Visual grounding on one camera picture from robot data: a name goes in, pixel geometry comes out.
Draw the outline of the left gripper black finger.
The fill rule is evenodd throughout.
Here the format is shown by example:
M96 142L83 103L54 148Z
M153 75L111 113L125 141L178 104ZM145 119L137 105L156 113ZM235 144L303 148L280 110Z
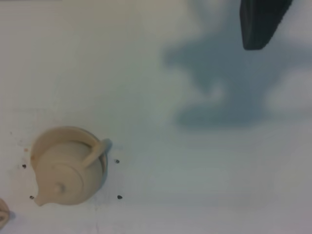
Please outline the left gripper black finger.
M242 0L239 16L243 48L261 50L274 36L292 0Z

